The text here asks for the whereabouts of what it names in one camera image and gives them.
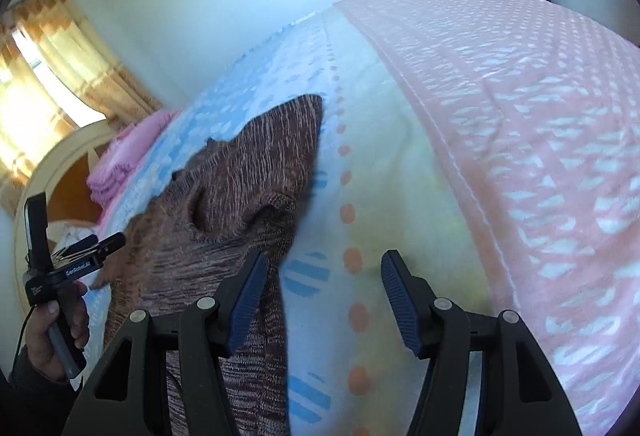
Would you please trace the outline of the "person's left hand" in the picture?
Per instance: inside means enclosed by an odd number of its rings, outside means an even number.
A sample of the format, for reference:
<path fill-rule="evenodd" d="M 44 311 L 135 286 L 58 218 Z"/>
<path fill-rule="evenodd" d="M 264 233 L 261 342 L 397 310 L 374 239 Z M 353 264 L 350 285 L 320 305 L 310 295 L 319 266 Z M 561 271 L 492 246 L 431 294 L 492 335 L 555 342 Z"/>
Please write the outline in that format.
<path fill-rule="evenodd" d="M 56 300 L 35 308 L 26 324 L 25 345 L 28 360 L 32 367 L 45 378 L 53 382 L 68 380 L 65 364 L 61 360 L 60 351 L 55 342 L 65 342 L 58 335 L 60 321 L 64 319 L 70 328 L 70 341 L 77 349 L 84 349 L 89 338 L 89 316 L 84 300 L 88 289 L 84 283 L 77 281 L 70 294 L 60 305 Z"/>

